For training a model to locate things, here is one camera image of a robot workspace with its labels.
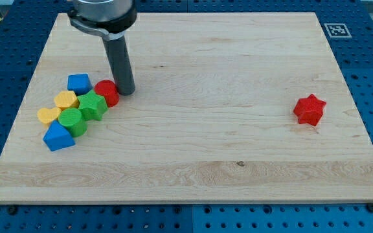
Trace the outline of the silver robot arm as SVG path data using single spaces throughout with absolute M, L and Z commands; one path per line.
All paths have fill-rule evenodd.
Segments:
M 79 31 L 105 41 L 125 35 L 137 19 L 135 0 L 72 0 L 70 24 Z

